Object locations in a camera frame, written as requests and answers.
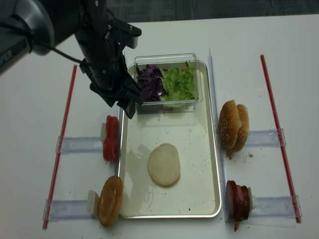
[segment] white table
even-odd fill
[[[245,79],[241,65],[265,55],[303,213],[300,225],[294,229],[242,225],[234,232],[221,211],[209,220],[119,219],[107,229],[96,221],[60,221],[43,231],[44,202],[73,66],[50,53],[29,55],[0,78],[1,238],[318,238],[318,24],[319,15],[138,23],[143,31],[138,47],[125,49],[130,65],[135,56],[184,52],[206,61],[210,48],[217,79]],[[74,37],[59,49],[83,58]],[[89,79],[79,70],[78,78],[77,90],[83,97],[91,96]],[[116,113],[116,107],[105,112]]]

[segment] plastic container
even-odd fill
[[[170,112],[187,112],[195,110],[196,103],[201,101],[201,86],[200,86],[200,72],[199,61],[194,53],[175,54],[175,55],[160,55],[160,56],[141,56],[135,58],[134,63],[134,79],[137,81],[136,66],[140,70],[149,65],[160,66],[163,69],[170,70],[174,67],[185,68],[186,62],[195,68],[193,82],[195,96],[194,100],[183,101],[155,101],[144,102],[141,106],[136,104],[138,114],[151,114],[151,113],[170,113]]]

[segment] metal tray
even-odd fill
[[[207,67],[199,65],[203,100],[194,111],[133,119],[120,114],[124,218],[212,218],[221,209]],[[133,65],[128,72],[134,75]],[[155,184],[147,169],[151,151],[162,143],[175,145],[180,158],[180,179],[168,188]]]

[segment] red straw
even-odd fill
[[[69,109],[70,109],[70,104],[71,104],[72,92],[73,92],[73,87],[74,87],[74,82],[75,82],[76,69],[77,69],[77,66],[74,65],[73,72],[72,72],[71,83],[70,83],[68,100],[67,100],[66,106],[65,106],[65,112],[64,112],[64,118],[63,118],[63,123],[62,123],[61,134],[60,134],[60,140],[63,140],[63,138],[64,138],[66,122],[68,120],[68,114],[69,114]],[[45,209],[45,210],[47,210],[47,213],[45,214],[43,227],[42,227],[43,230],[47,229],[47,227],[48,227],[49,215],[50,215],[50,207],[51,207],[51,202],[52,202],[52,198],[53,198],[55,179],[56,179],[56,175],[57,175],[58,167],[59,167],[59,162],[60,162],[60,155],[61,155],[61,153],[58,152],[56,154],[56,157],[55,157],[55,164],[54,164],[53,175],[52,175],[52,180],[51,180],[51,187],[50,187],[50,192],[49,192],[49,197],[48,197],[48,204],[47,204],[47,207]]]
[[[266,61],[265,61],[264,55],[261,55],[260,59],[261,59],[261,64],[262,64],[263,70],[264,70],[264,75],[265,75],[265,79],[266,79],[266,85],[267,85],[267,89],[268,89],[268,93],[269,93],[269,99],[270,99],[270,103],[271,103],[271,108],[273,110],[273,115],[274,115],[276,128],[277,129],[281,129],[280,124],[279,124],[278,115],[277,115],[276,106],[275,106],[274,95],[273,95],[273,91],[272,91],[271,85],[270,85],[270,80],[269,80],[269,75],[268,75],[267,65],[266,65]],[[299,212],[299,207],[297,207],[296,201],[294,200],[294,198],[296,198],[296,195],[295,195],[293,180],[292,180],[290,169],[289,169],[289,164],[288,164],[288,159],[287,159],[287,154],[286,154],[286,148],[283,146],[284,145],[282,143],[283,139],[282,139],[282,136],[281,136],[281,134],[279,132],[278,132],[278,139],[279,139],[280,144],[281,144],[280,149],[281,149],[281,153],[283,155],[283,160],[284,160],[284,165],[285,165],[285,170],[286,170],[286,176],[287,176],[287,180],[288,180],[290,195],[293,197],[292,201],[293,201],[293,206],[294,206],[295,215],[296,215],[296,222],[297,223],[301,223],[301,213]]]

